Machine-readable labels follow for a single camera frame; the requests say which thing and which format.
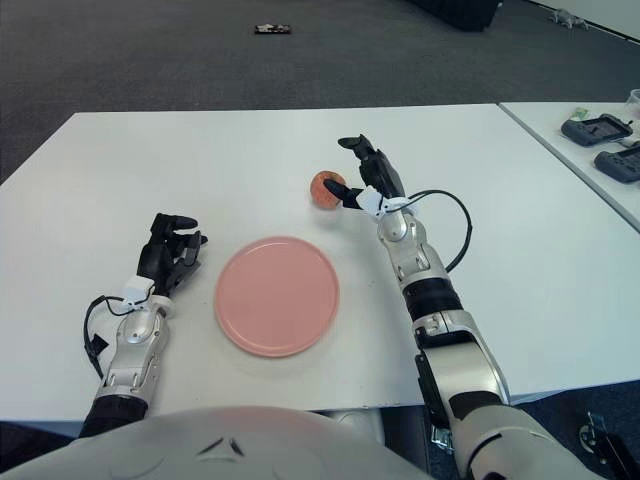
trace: white table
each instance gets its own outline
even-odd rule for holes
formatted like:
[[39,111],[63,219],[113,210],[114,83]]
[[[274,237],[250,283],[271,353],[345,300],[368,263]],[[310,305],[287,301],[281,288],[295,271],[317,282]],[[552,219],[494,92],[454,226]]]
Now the white table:
[[610,113],[625,122],[634,120],[636,136],[640,134],[640,118],[630,115],[622,103],[503,103],[501,107],[640,231],[640,182],[620,183],[596,169],[593,163],[598,153],[619,152],[625,147],[607,143],[585,148],[560,132],[577,107],[587,108],[589,118]]
[[[515,399],[640,377],[640,236],[495,105],[82,113],[0,188],[0,416],[84,418],[98,381],[82,349],[85,309],[119,294],[158,211],[197,218],[210,242],[174,297],[150,414],[422,403],[410,319],[375,225],[309,201],[319,170],[361,185],[336,143],[360,132],[407,192],[445,188],[468,206],[471,248],[452,279]],[[455,204],[425,201],[419,218],[450,260],[465,228]],[[276,234],[328,255],[341,305],[318,344],[274,360],[236,348],[212,299],[229,257]],[[109,331],[119,319],[94,321]]]

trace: plate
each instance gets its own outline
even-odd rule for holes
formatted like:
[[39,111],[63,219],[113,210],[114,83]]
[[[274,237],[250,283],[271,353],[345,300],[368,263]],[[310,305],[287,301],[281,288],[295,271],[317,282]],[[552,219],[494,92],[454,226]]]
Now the plate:
[[339,296],[336,273],[317,247],[270,237],[246,246],[224,267],[215,292],[216,318],[240,348],[283,357],[322,337]]

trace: ball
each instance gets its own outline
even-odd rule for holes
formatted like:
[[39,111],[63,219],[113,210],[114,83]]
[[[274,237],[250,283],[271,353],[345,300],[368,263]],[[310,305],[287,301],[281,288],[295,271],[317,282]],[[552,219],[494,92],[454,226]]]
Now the ball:
[[335,172],[329,172],[327,170],[319,172],[315,177],[313,177],[313,180],[311,180],[311,198],[317,207],[324,208],[326,210],[333,210],[338,206],[338,202],[340,202],[340,200],[327,190],[322,183],[327,178],[341,183],[342,185],[346,185],[344,178]]

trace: black controller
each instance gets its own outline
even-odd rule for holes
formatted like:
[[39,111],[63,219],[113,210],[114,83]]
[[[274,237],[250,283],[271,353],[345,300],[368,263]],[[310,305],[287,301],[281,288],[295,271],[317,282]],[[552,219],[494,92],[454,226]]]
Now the black controller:
[[602,152],[595,159],[596,168],[622,183],[640,180],[640,145],[618,153]]
[[615,142],[633,134],[631,124],[605,113],[598,118],[577,122],[567,120],[562,124],[562,133],[583,147],[592,147],[600,143]]

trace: cable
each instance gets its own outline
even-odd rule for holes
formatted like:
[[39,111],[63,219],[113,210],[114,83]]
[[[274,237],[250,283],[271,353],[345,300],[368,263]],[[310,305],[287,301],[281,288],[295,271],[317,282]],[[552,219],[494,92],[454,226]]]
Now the cable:
[[[147,299],[149,298],[150,294],[151,294],[151,290],[149,290]],[[84,350],[85,352],[87,352],[89,361],[91,362],[91,365],[93,365],[93,368],[96,370],[96,373],[100,378],[102,378],[104,375],[102,374],[102,369],[100,368],[98,355],[100,355],[100,352],[104,350],[108,344],[99,335],[94,335],[93,340],[89,340],[89,318],[91,317],[91,312],[93,312],[93,309],[96,308],[98,305],[100,305],[102,302],[107,303],[107,308],[109,309],[109,312],[111,312],[111,314],[115,315],[116,317],[123,317],[125,315],[129,315],[131,312],[134,311],[134,309],[131,309],[126,312],[116,313],[113,311],[113,308],[111,308],[111,304],[109,303],[109,300],[116,300],[121,302],[123,299],[122,297],[100,295],[98,298],[96,298],[93,302],[89,304],[89,308],[87,308],[87,313],[84,316],[84,325],[82,327],[82,336],[84,338]]]
[[414,193],[413,195],[410,195],[409,199],[411,199],[411,201],[406,205],[403,205],[402,207],[394,208],[393,210],[387,210],[386,213],[393,213],[393,212],[400,211],[403,208],[408,207],[409,205],[413,205],[414,203],[419,202],[424,197],[433,195],[434,193],[446,195],[447,197],[453,199],[460,206],[460,208],[462,209],[462,212],[464,213],[465,218],[467,219],[467,234],[465,235],[462,248],[460,249],[458,254],[455,256],[455,258],[451,260],[451,263],[447,265],[447,268],[445,269],[447,273],[449,273],[458,266],[458,264],[462,261],[462,259],[466,255],[467,250],[469,249],[469,244],[471,243],[471,231],[473,230],[473,225],[471,224],[471,215],[469,215],[469,211],[467,210],[467,207],[464,206],[464,203],[462,203],[462,201],[458,197],[456,197],[453,193],[447,192],[446,190],[422,190],[420,192]]

